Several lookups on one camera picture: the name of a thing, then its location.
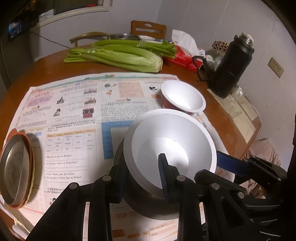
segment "celery bunch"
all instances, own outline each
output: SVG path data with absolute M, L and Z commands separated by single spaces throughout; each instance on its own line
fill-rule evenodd
M 169 58 L 175 58 L 177 53 L 175 45 L 173 43 L 169 44 L 166 41 L 164 41 L 162 44 L 158 44 L 128 39 L 107 39 L 94 42 L 92 47 L 104 47 L 106 45 L 128 45 L 136 48 L 146 49 L 159 56 L 165 56 Z
M 163 60 L 156 54 L 129 45 L 104 45 L 91 49 L 71 49 L 65 63 L 99 62 L 137 72 L 157 73 Z

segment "pink cloth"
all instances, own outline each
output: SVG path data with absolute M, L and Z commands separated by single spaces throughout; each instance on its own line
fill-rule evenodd
M 281 161 L 279 160 L 279 155 L 277 154 L 275 148 L 270 143 L 269 139 L 262 139 L 259 141 L 254 141 L 251 145 L 249 151 L 245 155 L 245 158 L 250 158 L 251 155 L 260 157 L 272 164 L 277 166 L 281 166 Z M 252 195 L 256 198 L 265 198 L 264 192 L 265 189 L 262 188 L 258 183 L 254 180 L 250 179 L 241 184 L 242 187 L 246 188 L 249 195 Z

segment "red tissue package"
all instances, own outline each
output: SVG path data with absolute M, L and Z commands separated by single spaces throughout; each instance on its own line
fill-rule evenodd
M 174 64 L 183 66 L 190 71 L 196 72 L 197 71 L 196 66 L 193 64 L 192 58 L 189 55 L 185 54 L 185 52 L 178 45 L 175 45 L 175 47 L 178 50 L 178 52 L 176 53 L 176 57 L 175 58 L 166 57 L 166 59 Z M 195 63 L 198 66 L 198 69 L 200 69 L 202 65 L 202 60 L 196 59 Z

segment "metal lid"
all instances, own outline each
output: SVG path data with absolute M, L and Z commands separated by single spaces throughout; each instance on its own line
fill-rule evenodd
M 21 135 L 6 143 L 0 158 L 0 191 L 10 206 L 20 205 L 28 195 L 30 158 Z
M 242 34 L 239 36 L 239 38 L 244 41 L 247 45 L 250 47 L 253 47 L 254 39 L 252 38 L 251 35 L 242 32 Z

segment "window sill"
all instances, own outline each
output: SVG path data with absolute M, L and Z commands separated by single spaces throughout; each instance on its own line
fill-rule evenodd
M 110 0 L 104 0 L 104 3 L 102 6 L 96 6 L 96 7 L 85 7 L 85 8 L 79 8 L 75 10 L 71 10 L 68 12 L 63 12 L 57 15 L 54 15 L 51 18 L 44 19 L 36 24 L 36 27 L 42 27 L 45 26 L 49 23 L 61 20 L 63 18 L 68 18 L 80 14 L 85 14 L 85 13 L 91 13 L 91 12 L 107 12 L 109 11 L 110 8 Z

